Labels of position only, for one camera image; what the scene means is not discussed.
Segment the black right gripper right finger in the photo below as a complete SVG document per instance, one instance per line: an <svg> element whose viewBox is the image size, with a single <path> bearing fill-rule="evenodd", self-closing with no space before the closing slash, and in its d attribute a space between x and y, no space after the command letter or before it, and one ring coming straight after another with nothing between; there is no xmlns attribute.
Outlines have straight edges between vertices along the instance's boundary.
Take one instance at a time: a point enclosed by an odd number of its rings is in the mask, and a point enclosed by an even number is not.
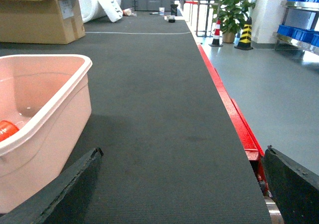
<svg viewBox="0 0 319 224"><path fill-rule="evenodd" d="M269 146L262 165L275 203L286 224L319 222L319 176Z"/></svg>

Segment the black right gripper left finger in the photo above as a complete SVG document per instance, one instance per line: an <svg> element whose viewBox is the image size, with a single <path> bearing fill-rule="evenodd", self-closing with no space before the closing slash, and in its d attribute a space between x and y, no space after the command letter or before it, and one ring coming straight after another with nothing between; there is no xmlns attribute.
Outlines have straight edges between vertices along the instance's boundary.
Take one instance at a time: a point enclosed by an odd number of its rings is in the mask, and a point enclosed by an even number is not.
<svg viewBox="0 0 319 224"><path fill-rule="evenodd" d="M84 154L39 192L0 218L2 224L83 224L103 151Z"/></svg>

